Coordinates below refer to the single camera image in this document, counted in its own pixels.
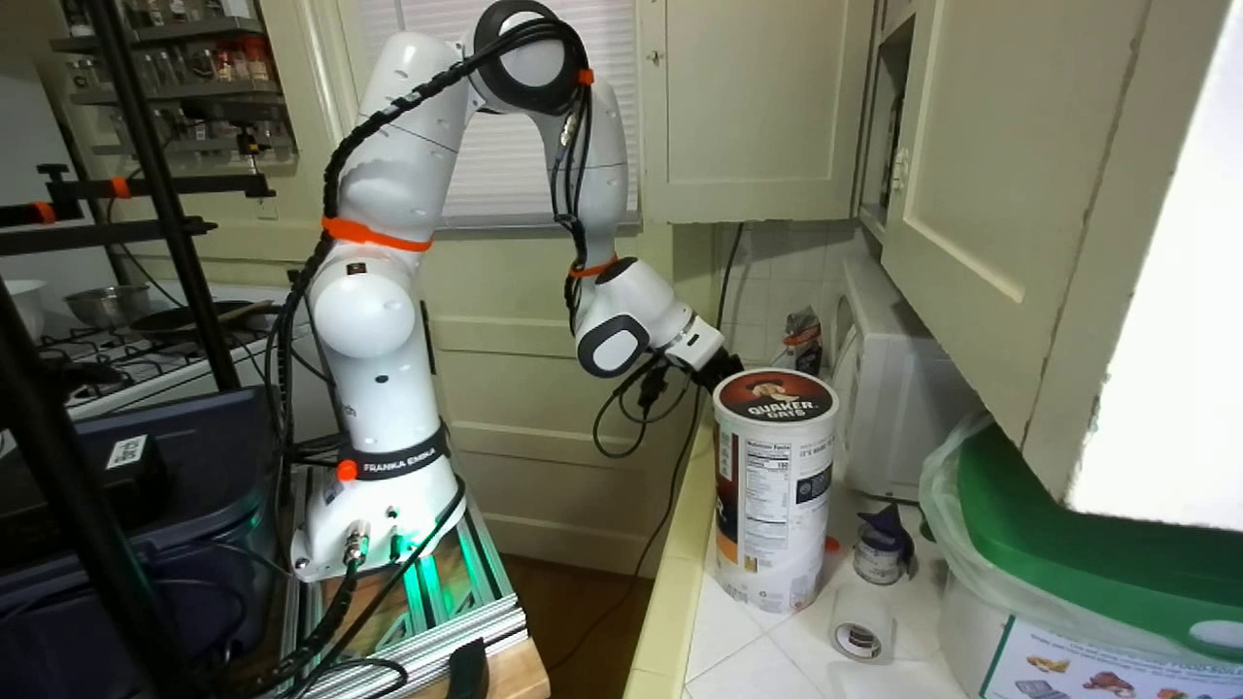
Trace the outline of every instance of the can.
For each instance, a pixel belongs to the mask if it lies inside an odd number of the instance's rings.
[[[797,370],[749,370],[715,388],[715,580],[794,615],[823,586],[834,392]]]

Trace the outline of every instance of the white countertop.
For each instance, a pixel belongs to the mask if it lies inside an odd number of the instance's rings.
[[[869,586],[851,567],[851,547],[832,563],[828,586],[799,615],[762,615],[729,599],[710,573],[715,436],[705,428],[674,511],[653,584],[631,699],[958,699],[942,642],[942,563],[924,558],[899,586]],[[832,646],[841,586],[878,594],[899,616],[892,655],[863,664]]]

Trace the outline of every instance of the plastic bin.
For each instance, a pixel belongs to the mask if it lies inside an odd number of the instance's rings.
[[[268,498],[276,429],[261,392],[218,392],[79,424],[100,462],[117,439],[148,436],[166,470],[154,520],[127,530],[163,609],[198,669],[245,653],[263,626],[272,572]],[[138,694],[113,616],[79,554],[0,573],[0,694]]]
[[[1059,507],[975,424],[924,467],[942,638],[981,694],[1243,694],[1243,534]]]

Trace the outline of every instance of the wooden floor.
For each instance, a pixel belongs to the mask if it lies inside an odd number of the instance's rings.
[[[618,699],[645,626],[649,580],[504,554],[555,699]]]

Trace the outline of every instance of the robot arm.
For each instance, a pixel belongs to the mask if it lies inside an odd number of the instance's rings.
[[[577,237],[569,308],[587,374],[618,375],[668,352],[701,383],[738,361],[640,259],[618,259],[626,146],[618,101],[580,36],[534,0],[496,0],[474,48],[397,36],[368,83],[364,120],[325,167],[325,244],[310,262],[310,323],[347,424],[343,467],[307,498],[293,558],[303,580],[384,567],[464,511],[430,396],[416,272],[474,114],[534,116],[551,212]]]

